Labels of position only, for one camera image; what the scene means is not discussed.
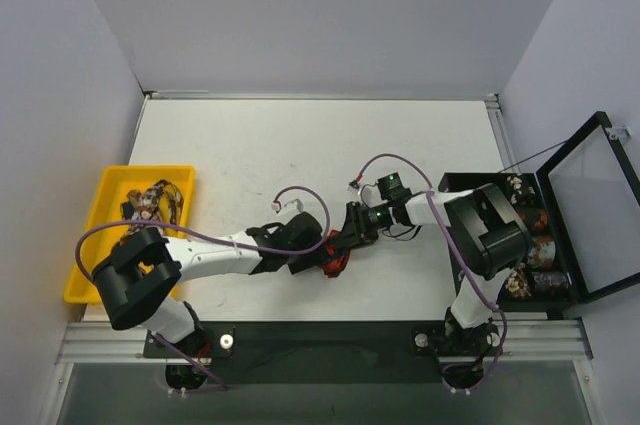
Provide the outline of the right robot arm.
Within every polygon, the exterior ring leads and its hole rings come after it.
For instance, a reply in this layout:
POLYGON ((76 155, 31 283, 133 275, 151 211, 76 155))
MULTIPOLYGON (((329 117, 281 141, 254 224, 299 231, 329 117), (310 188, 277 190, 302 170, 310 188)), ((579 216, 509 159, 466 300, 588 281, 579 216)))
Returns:
POLYGON ((327 240, 329 255, 342 259, 394 225, 413 231, 438 226, 463 274, 443 341, 452 353, 468 353, 479 343, 478 328, 498 312, 497 300, 512 270, 531 250, 531 233, 494 184, 462 192, 412 192, 380 180, 377 188, 380 204, 347 204, 342 228, 327 240))

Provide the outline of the orange navy striped tie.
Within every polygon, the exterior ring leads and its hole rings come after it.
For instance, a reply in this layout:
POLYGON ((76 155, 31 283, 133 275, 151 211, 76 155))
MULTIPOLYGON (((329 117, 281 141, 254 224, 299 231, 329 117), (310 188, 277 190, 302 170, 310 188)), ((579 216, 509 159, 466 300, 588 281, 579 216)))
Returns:
POLYGON ((328 278, 337 278, 346 269, 350 259, 349 250, 338 250, 336 246, 331 243, 331 240, 338 235, 338 230, 332 230, 324 243, 327 258, 320 265, 320 268, 328 278))

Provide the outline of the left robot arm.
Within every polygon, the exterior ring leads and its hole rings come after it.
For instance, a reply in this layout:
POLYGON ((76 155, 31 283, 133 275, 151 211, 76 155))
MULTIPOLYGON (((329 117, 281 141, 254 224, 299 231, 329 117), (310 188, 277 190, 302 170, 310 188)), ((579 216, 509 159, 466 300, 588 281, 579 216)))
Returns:
POLYGON ((322 233, 307 212, 293 212, 285 223, 248 228, 220 244, 164 237, 145 228, 96 266, 93 283, 113 329, 143 326, 188 357, 201 347, 202 326, 191 305, 171 297, 176 285, 216 275, 276 272, 320 243, 322 233))

